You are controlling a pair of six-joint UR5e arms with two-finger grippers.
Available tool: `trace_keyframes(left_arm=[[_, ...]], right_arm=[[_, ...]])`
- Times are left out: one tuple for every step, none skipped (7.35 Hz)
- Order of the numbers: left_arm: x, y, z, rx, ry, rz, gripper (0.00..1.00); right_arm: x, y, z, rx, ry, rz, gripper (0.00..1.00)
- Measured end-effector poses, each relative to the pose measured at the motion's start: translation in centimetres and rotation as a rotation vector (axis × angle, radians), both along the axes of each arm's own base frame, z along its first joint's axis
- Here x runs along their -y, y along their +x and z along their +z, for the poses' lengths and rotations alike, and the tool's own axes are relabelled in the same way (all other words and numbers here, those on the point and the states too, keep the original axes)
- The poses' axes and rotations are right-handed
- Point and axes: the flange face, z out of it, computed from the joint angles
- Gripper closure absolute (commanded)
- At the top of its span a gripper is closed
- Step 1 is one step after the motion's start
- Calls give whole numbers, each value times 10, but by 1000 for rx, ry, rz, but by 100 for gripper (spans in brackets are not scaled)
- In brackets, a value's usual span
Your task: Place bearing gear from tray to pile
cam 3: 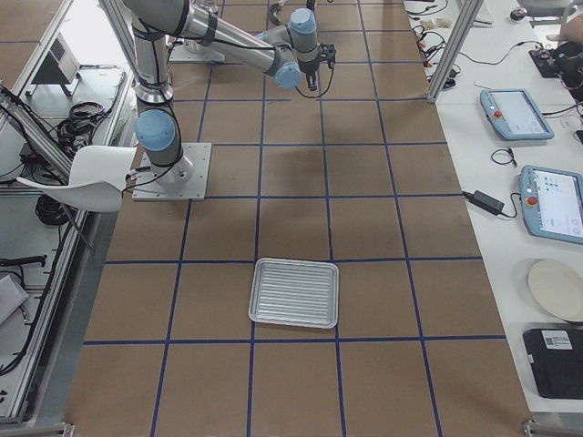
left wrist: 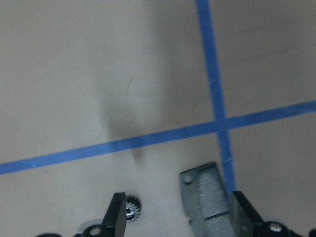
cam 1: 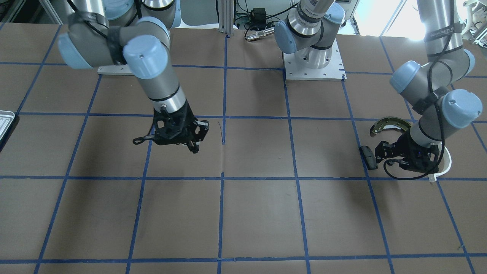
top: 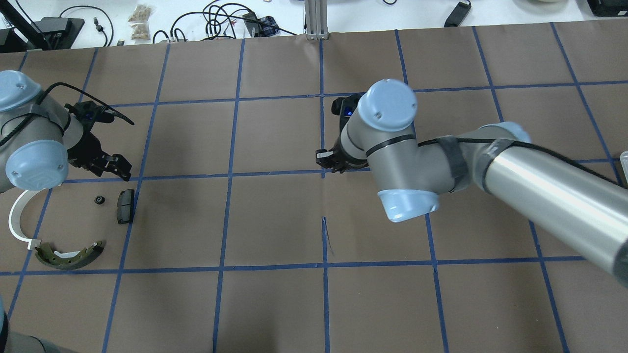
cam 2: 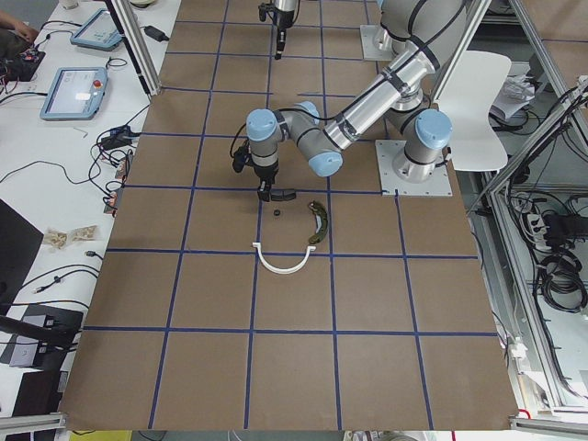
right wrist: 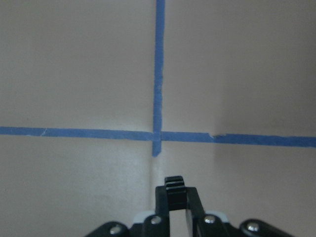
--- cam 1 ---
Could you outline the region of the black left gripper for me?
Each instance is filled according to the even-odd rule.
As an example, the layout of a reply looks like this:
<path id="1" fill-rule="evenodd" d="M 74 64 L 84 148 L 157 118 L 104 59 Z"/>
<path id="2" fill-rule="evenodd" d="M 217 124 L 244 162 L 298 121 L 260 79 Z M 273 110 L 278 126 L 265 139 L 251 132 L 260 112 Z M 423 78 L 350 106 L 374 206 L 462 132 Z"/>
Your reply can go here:
<path id="1" fill-rule="evenodd" d="M 413 141 L 409 131 L 403 133 L 396 143 L 381 141 L 375 148 L 376 160 L 401 156 L 400 168 L 423 174 L 438 172 L 439 155 L 437 145 L 420 146 Z"/>

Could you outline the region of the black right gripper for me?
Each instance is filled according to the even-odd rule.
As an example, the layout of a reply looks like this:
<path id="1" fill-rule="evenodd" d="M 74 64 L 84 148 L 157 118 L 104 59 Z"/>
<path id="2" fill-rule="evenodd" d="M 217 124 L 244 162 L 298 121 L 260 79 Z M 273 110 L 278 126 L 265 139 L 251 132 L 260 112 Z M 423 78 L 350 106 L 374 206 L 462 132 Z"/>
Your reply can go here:
<path id="1" fill-rule="evenodd" d="M 157 145 L 186 144 L 189 151 L 197 154 L 200 142 L 209 131 L 208 120 L 196 120 L 189 103 L 176 112 L 168 113 L 165 108 L 160 112 L 154 110 L 153 125 L 155 132 L 152 135 L 137 137 L 132 140 L 134 145 L 152 141 Z"/>

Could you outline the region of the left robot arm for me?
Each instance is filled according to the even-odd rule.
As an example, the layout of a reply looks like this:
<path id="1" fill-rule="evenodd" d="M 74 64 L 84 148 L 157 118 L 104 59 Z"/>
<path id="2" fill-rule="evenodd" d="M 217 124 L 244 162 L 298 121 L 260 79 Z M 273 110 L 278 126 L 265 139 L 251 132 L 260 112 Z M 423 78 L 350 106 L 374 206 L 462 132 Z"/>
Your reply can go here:
<path id="1" fill-rule="evenodd" d="M 467 127 L 482 112 L 481 100 L 464 89 L 448 86 L 466 76 L 475 64 L 464 49 L 462 24 L 452 0 L 419 0 L 419 15 L 426 33 L 428 62 L 408 61 L 395 70 L 391 86 L 421 115 L 395 143 L 382 141 L 375 151 L 360 153 L 369 170 L 379 163 L 416 173 L 437 173 L 445 153 L 445 140 Z M 301 0 L 283 21 L 275 25 L 275 40 L 285 54 L 300 54 L 307 67 L 318 69 L 317 57 L 331 53 L 344 9 L 333 0 Z"/>

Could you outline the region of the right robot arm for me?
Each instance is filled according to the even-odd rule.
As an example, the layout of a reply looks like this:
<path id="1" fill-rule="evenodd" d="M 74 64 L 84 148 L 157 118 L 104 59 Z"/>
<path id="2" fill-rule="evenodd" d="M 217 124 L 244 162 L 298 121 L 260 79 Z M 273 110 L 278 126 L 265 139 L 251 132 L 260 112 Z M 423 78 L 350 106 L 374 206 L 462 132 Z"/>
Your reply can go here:
<path id="1" fill-rule="evenodd" d="M 184 144 L 196 154 L 209 125 L 197 120 L 170 59 L 171 28 L 181 23 L 178 0 L 68 0 L 68 32 L 59 52 L 73 69 L 127 65 L 154 107 L 154 133 L 135 138 Z"/>

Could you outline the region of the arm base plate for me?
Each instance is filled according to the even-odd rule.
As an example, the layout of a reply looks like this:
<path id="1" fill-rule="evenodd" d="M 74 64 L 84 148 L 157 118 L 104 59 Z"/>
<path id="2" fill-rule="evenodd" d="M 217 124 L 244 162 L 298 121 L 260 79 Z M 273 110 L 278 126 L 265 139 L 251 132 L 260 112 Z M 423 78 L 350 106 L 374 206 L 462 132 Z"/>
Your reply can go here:
<path id="1" fill-rule="evenodd" d="M 341 81 L 347 79 L 336 40 L 331 48 L 325 50 L 308 47 L 296 53 L 283 53 L 282 55 L 288 80 Z"/>
<path id="2" fill-rule="evenodd" d="M 97 69 L 99 75 L 110 75 L 110 76 L 133 76 L 132 71 L 129 69 L 128 65 L 107 65 L 99 66 Z"/>

